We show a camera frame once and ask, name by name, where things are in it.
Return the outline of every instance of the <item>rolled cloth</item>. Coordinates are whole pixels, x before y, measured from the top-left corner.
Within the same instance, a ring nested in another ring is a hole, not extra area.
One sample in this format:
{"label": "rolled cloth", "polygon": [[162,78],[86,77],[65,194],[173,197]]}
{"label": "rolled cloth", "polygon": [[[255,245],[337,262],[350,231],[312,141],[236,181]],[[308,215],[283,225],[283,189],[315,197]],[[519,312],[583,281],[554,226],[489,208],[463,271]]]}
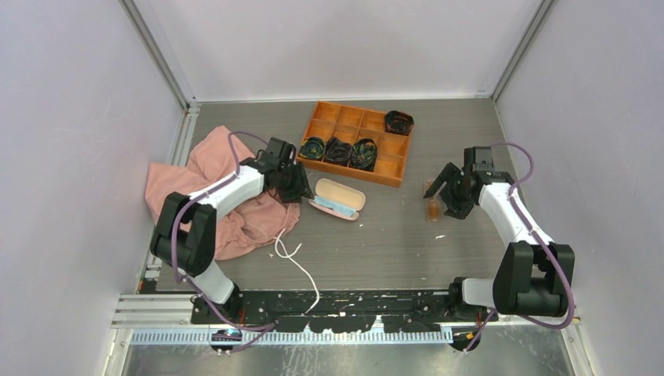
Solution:
{"label": "rolled cloth", "polygon": [[[228,144],[229,130],[217,127],[193,148],[186,167],[150,163],[146,202],[157,222],[164,199],[173,192],[189,194],[201,190],[235,171]],[[233,137],[237,156],[242,161],[254,154]],[[283,204],[274,193],[263,193],[240,204],[217,222],[215,259],[227,260],[246,255],[255,248],[274,243],[282,229],[290,232],[300,219],[300,204]]]}

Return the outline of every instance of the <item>gray table surface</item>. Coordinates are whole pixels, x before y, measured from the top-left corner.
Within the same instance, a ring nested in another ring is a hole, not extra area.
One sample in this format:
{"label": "gray table surface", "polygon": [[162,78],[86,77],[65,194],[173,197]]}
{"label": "gray table surface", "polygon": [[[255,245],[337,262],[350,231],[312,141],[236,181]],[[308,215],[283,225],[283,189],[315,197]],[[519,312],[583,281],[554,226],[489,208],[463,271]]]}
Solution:
{"label": "gray table surface", "polygon": [[[464,148],[503,142],[493,102],[488,99],[352,101],[375,110],[403,110],[415,118],[410,154],[400,188],[309,170],[312,188],[328,178],[361,190],[366,205],[356,222],[347,222],[301,206],[300,222],[284,237],[288,249],[303,242],[295,259],[320,289],[445,288],[454,277],[494,277],[504,247],[489,217],[476,208],[460,221],[441,217],[425,221],[425,179],[447,162],[461,166]],[[213,128],[225,125],[284,139],[298,145],[314,102],[209,103],[200,109],[192,145]],[[260,144],[243,139],[251,150]],[[494,149],[498,168],[514,175],[507,148]],[[272,247],[220,262],[222,270],[243,289],[309,289],[306,275]],[[162,269],[157,289],[175,286],[172,270]]]}

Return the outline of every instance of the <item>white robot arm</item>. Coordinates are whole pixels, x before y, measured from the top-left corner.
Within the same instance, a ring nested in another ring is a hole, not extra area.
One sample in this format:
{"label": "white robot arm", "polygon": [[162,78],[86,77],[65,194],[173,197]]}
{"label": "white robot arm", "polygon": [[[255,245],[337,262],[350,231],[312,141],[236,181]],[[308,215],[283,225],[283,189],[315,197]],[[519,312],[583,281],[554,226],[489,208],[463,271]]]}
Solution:
{"label": "white robot arm", "polygon": [[[529,316],[563,316],[567,298],[560,277],[547,259],[539,241],[524,224],[529,222],[555,255],[571,283],[574,252],[566,244],[555,244],[535,223],[506,172],[493,166],[490,147],[464,150],[464,169],[447,164],[424,198],[432,197],[440,187],[440,197],[448,207],[446,215],[465,219],[477,205],[491,218],[505,246],[506,253],[494,279],[458,277],[449,286],[456,304],[495,307],[498,313]],[[519,216],[514,204],[523,218]],[[537,265],[545,272],[542,278],[532,276]]]}
{"label": "white robot arm", "polygon": [[181,223],[191,222],[191,227],[189,232],[178,232],[178,269],[214,303],[227,305],[239,289],[214,262],[216,223],[266,190],[276,190],[282,202],[313,198],[304,167],[295,164],[294,155],[295,146],[272,138],[256,158],[240,162],[236,171],[210,186],[188,195],[171,193],[164,201],[150,251],[172,266],[171,232],[175,219],[189,201],[198,197],[182,217]]}

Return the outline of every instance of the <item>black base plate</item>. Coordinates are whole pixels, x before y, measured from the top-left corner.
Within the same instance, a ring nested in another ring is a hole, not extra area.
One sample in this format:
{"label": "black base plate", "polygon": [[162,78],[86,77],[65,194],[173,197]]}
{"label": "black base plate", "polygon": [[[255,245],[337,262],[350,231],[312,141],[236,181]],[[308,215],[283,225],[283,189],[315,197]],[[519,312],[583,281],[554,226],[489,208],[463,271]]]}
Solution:
{"label": "black base plate", "polygon": [[[242,291],[232,322],[249,326],[276,323],[275,330],[301,332],[306,325],[315,333],[331,329],[335,333],[368,331],[381,316],[387,333],[398,331],[439,331],[435,323],[484,320],[486,310],[470,305],[450,306],[447,290],[335,290],[321,291]],[[192,324],[222,324],[206,302],[193,297]]]}

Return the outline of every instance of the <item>orange wooden tray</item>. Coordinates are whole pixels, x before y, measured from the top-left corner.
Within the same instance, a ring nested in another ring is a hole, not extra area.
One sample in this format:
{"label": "orange wooden tray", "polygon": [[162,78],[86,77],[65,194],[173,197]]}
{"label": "orange wooden tray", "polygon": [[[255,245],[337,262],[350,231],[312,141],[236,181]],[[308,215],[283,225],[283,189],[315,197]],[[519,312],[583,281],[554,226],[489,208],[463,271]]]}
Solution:
{"label": "orange wooden tray", "polygon": [[299,155],[295,159],[306,168],[386,186],[401,186],[406,159],[408,159],[408,149],[410,148],[410,136],[387,133],[384,126],[384,117],[384,112],[343,106],[336,103],[318,102],[300,143],[301,145],[308,137],[314,136],[320,137],[326,142],[332,136],[336,136],[341,141],[351,145],[360,139],[373,139],[378,146],[378,159],[373,172],[324,161],[312,161]]}

